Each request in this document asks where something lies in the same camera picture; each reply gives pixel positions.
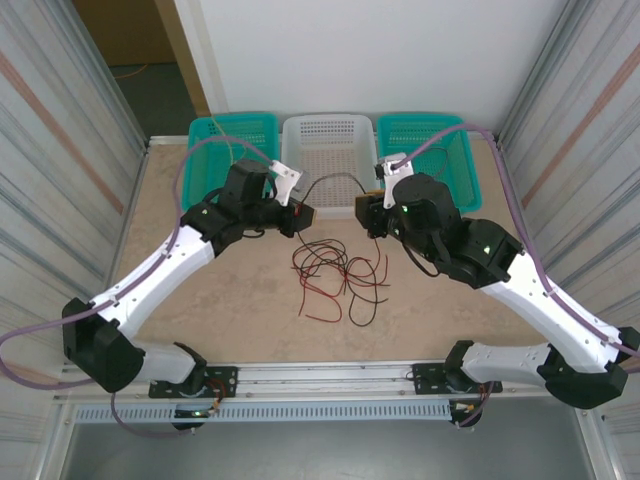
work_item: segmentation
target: vented panel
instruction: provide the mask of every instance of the vented panel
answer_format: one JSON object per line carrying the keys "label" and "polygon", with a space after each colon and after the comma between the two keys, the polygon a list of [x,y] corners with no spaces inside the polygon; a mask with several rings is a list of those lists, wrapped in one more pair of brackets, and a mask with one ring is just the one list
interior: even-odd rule
{"label": "vented panel", "polygon": [[[118,415],[127,423],[176,421],[176,404],[122,405]],[[448,400],[366,402],[222,403],[212,418],[184,422],[296,422],[340,420],[451,420]],[[113,423],[109,405],[87,405],[76,413],[76,423]]]}
{"label": "vented panel", "polygon": [[[358,178],[357,156],[353,148],[302,150],[300,165],[302,171],[309,176],[301,196],[307,194],[314,181],[325,175],[346,172]],[[362,191],[351,178],[333,177],[315,187],[309,194],[307,203],[314,208],[345,207],[353,205],[354,198],[358,195],[362,195]]]}
{"label": "vented panel", "polygon": [[352,145],[355,139],[353,120],[305,120],[300,122],[301,145]]}

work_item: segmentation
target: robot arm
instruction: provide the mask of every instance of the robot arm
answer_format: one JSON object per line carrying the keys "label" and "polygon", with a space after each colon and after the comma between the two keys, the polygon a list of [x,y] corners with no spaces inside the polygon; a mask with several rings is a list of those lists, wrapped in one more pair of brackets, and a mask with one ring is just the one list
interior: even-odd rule
{"label": "robot arm", "polygon": [[[178,285],[240,240],[245,230],[278,229],[291,238],[309,227],[313,209],[290,198],[299,178],[299,172],[277,161],[269,169],[253,160],[235,163],[224,187],[182,216],[171,250],[167,250],[171,245],[167,240],[126,278],[89,303],[76,298],[65,306],[63,316],[69,316],[113,302],[99,313],[63,327],[66,357],[108,392],[116,392],[133,380],[166,381],[182,385],[187,394],[197,392],[206,367],[202,357],[185,345],[143,344],[134,337]],[[263,194],[267,184],[273,198]],[[160,264],[148,278],[116,297],[139,282],[156,262]]]}
{"label": "robot arm", "polygon": [[593,408],[619,396],[627,380],[619,364],[628,357],[611,344],[637,350],[638,332],[607,325],[552,284],[609,342],[578,324],[544,290],[518,240],[492,221],[461,218],[446,184],[414,174],[410,162],[391,168],[405,157],[387,157],[377,167],[387,187],[384,194],[356,199],[356,216],[369,236],[396,238],[414,263],[412,252],[439,273],[500,300],[549,340],[531,347],[459,341],[445,362],[450,384],[460,391],[489,381],[539,385],[577,408]]}

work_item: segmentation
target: marble surface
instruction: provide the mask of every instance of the marble surface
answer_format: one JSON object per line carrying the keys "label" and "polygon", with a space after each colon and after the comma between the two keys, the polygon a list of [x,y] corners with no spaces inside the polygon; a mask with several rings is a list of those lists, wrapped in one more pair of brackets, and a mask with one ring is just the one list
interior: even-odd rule
{"label": "marble surface", "polygon": [[[484,205],[469,216],[489,218],[514,231],[498,174],[487,145],[473,141]],[[119,276],[144,260],[168,235],[174,222],[170,185],[184,146],[154,146],[125,245]],[[375,258],[375,246],[356,220],[320,221],[305,240],[342,240],[352,256]],[[444,276],[427,278],[393,239],[380,241],[389,256],[389,301],[366,328],[346,316],[337,324],[298,316],[302,288],[291,270],[300,245],[277,232],[230,246],[192,275],[152,314],[138,334],[146,341],[184,342],[210,362],[358,361],[444,358],[457,340],[495,345],[529,345],[543,338],[498,301]],[[340,279],[323,281],[338,288]],[[340,299],[343,309],[350,297]],[[371,306],[357,304],[363,321]],[[318,295],[305,312],[336,315],[335,305]]]}

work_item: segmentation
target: doorway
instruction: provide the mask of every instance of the doorway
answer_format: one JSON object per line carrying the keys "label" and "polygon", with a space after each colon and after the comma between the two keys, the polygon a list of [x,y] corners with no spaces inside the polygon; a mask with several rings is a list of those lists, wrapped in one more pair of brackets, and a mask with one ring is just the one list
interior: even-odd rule
{"label": "doorway", "polygon": [[73,0],[145,136],[209,115],[173,0]]}

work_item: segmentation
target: white plastic basket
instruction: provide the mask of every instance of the white plastic basket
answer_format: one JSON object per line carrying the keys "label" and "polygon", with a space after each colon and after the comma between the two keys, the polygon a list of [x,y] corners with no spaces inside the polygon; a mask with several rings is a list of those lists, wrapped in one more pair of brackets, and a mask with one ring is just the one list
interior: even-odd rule
{"label": "white plastic basket", "polygon": [[[347,172],[367,190],[380,188],[374,166],[376,145],[371,120],[363,115],[305,115],[284,122],[282,163],[302,171],[301,199],[318,178]],[[354,217],[358,185],[348,177],[323,180],[314,187],[305,203],[314,207],[318,218]]]}

